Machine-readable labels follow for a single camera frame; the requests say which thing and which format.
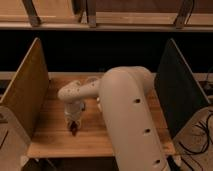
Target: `dark background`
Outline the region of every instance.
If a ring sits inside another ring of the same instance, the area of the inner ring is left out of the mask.
[[[0,30],[0,71],[15,71],[35,37],[42,41],[49,71],[140,65],[156,72],[169,38],[193,72],[207,72],[213,65],[213,33]]]

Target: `wooden panel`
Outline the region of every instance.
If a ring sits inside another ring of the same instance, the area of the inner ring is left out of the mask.
[[[177,13],[97,12],[98,24],[173,26]],[[213,14],[192,14],[185,26],[212,26]]]
[[[182,0],[96,0],[98,12],[177,13]],[[196,13],[213,13],[212,0],[196,0]]]
[[[33,135],[48,84],[41,42],[35,39],[0,101],[0,113],[26,143]]]
[[[2,129],[7,129],[8,133],[0,149],[0,170],[20,171],[20,156],[26,155],[27,146],[9,124],[0,124],[0,134]]]
[[[33,3],[42,22],[77,22],[82,12],[82,9],[74,12],[71,0],[33,0]]]
[[[62,23],[77,22],[80,19],[81,2],[78,0],[75,10],[71,0],[33,0],[35,9],[43,22]],[[0,0],[0,21],[28,21],[22,0]]]
[[[106,157],[114,156],[102,114],[93,99],[86,100],[82,116],[82,128],[74,137],[66,128],[64,105],[57,99],[58,90],[68,82],[85,76],[53,78],[40,112],[35,134],[28,149],[31,158],[51,157]],[[154,122],[167,155],[174,154],[165,119],[155,92],[148,96]]]
[[[21,0],[0,0],[0,21],[28,21]]]

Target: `black panel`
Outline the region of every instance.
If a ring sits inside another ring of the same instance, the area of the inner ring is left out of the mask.
[[[174,37],[195,72],[213,65],[213,33],[0,30],[0,71],[15,71],[35,37],[49,71],[106,71],[140,65],[157,71],[164,45]]]
[[[166,44],[155,78],[155,89],[172,137],[196,111],[210,105],[173,39]]]

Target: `wooden tabletop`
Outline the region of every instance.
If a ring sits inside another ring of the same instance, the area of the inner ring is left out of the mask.
[[[57,98],[58,90],[72,80],[84,82],[86,76],[64,76],[51,79],[40,118],[28,149],[30,158],[110,157],[114,156],[102,114],[94,99],[86,100],[82,127],[76,136],[68,131],[64,119],[64,105]],[[153,90],[148,104],[166,155],[175,153],[167,124],[157,95]]]

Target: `dark panel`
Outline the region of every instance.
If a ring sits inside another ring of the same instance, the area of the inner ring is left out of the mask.
[[[166,44],[155,78],[155,89],[172,137],[176,136],[196,111],[210,105],[172,39]]]
[[[96,0],[97,11],[175,13],[183,0]],[[194,13],[212,13],[212,0],[196,0]]]
[[[141,65],[157,71],[166,41],[174,37],[194,72],[213,65],[212,33],[0,30],[0,71],[15,71],[35,37],[49,71],[106,71]]]

